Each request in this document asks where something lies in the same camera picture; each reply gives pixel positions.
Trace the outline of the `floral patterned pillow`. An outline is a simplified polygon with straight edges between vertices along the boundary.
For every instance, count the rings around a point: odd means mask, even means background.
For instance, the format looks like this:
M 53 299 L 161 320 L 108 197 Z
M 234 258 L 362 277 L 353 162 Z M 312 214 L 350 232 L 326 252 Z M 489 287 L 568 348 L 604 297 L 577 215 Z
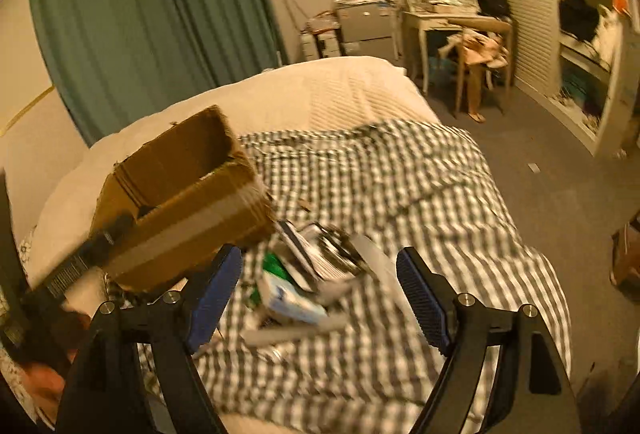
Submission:
M 24 239 L 17 244 L 17 253 L 25 272 L 28 272 L 30 257 L 32 256 L 32 240 L 34 239 L 36 228 L 32 227 Z M 14 397 L 22 406 L 30 420 L 33 420 L 38 428 L 43 428 L 46 433 L 53 433 L 53 424 L 42 413 L 41 409 L 36 405 L 32 396 L 28 394 L 22 377 L 21 370 L 18 365 L 11 359 L 8 352 L 1 345 L 1 375 L 9 385 Z

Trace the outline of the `brown bag on floor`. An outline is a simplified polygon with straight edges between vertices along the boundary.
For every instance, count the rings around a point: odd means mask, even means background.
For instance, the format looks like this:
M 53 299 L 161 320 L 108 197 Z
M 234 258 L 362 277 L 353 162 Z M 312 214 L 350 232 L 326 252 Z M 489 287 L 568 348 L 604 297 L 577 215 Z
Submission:
M 610 281 L 616 290 L 639 303 L 639 213 L 611 235 L 612 266 Z

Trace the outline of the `white tube with cap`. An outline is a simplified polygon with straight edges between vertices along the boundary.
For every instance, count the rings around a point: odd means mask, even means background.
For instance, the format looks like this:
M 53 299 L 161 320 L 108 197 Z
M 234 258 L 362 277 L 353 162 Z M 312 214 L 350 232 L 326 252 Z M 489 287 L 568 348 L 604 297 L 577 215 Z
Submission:
M 348 324 L 346 313 L 326 316 L 317 324 L 298 323 L 293 325 L 279 325 L 257 330 L 245 330 L 241 333 L 242 340 L 247 347 L 262 348 L 280 343 L 297 342 L 303 339 L 321 336 L 344 329 Z

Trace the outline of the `brown cardboard box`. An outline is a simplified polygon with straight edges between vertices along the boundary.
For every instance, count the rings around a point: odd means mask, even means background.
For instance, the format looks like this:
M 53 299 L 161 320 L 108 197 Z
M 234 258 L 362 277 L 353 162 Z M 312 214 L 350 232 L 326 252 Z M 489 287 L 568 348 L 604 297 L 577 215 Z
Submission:
M 274 230 L 271 197 L 216 105 L 172 126 L 117 163 L 91 228 L 132 219 L 104 270 L 132 292 L 153 292 L 202 268 L 226 243 L 240 249 Z

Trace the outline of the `green plastic packet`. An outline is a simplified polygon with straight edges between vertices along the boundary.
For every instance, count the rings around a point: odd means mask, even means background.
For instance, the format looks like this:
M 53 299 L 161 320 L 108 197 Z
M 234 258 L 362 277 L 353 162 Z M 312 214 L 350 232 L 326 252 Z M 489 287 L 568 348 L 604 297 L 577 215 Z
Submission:
M 291 275 L 286 271 L 284 265 L 281 263 L 280 258 L 278 258 L 277 254 L 268 251 L 264 258 L 262 259 L 262 270 L 268 271 L 271 275 L 277 276 L 285 281 L 293 283 L 294 280 Z M 248 306 L 250 308 L 256 308 L 262 299 L 260 298 L 259 290 L 257 285 L 255 285 L 252 293 L 248 297 Z

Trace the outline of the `checkered grey white cloth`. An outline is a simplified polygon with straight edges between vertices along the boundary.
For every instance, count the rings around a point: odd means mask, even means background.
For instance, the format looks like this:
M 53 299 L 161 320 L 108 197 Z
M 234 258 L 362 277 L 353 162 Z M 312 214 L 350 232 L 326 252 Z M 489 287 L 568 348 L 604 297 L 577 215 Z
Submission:
M 572 359 L 565 294 L 527 246 L 472 137 L 392 120 L 347 131 L 265 131 L 242 138 L 279 217 L 370 238 L 385 255 L 414 247 L 434 272 L 489 307 L 538 307 L 563 362 Z M 371 278 L 337 306 L 346 327 L 262 352 L 241 338 L 248 295 L 274 246 L 245 253 L 222 338 L 195 358 L 215 407 L 307 433 L 405 433 L 434 388 L 442 356 Z

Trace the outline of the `teal green curtain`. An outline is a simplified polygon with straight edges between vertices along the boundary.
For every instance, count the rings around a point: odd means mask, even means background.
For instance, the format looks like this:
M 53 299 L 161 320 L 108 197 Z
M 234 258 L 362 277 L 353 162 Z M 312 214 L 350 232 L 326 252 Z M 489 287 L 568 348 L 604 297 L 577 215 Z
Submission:
M 271 0 L 29 0 L 82 139 L 288 61 Z

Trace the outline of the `white open shelf unit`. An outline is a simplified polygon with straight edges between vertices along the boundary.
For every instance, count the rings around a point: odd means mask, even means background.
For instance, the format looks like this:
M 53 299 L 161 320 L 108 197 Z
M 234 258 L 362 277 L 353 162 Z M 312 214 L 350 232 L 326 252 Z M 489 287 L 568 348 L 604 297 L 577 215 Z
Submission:
M 515 84 L 594 157 L 625 152 L 639 127 L 639 0 L 508 0 Z

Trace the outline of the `wooden chair with clothes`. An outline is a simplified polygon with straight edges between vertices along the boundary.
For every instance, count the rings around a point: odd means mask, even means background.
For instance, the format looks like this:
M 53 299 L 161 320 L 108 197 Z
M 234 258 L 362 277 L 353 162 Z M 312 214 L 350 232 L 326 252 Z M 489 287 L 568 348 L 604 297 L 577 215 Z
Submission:
M 494 77 L 500 73 L 504 94 L 497 101 L 500 109 L 506 111 L 513 82 L 514 28 L 510 18 L 492 16 L 453 16 L 449 26 L 459 30 L 449 36 L 447 44 L 438 50 L 444 59 L 452 50 L 457 53 L 456 97 L 454 115 L 466 99 L 466 114 L 475 123 L 484 123 L 480 114 L 483 91 L 495 91 Z

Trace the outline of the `grey cabinet under television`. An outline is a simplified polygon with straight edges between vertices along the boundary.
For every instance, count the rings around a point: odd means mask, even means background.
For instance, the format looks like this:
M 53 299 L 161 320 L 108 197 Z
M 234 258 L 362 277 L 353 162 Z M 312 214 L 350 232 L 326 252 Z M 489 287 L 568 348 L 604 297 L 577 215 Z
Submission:
M 397 10 L 386 1 L 344 4 L 335 9 L 346 56 L 374 56 L 400 63 Z

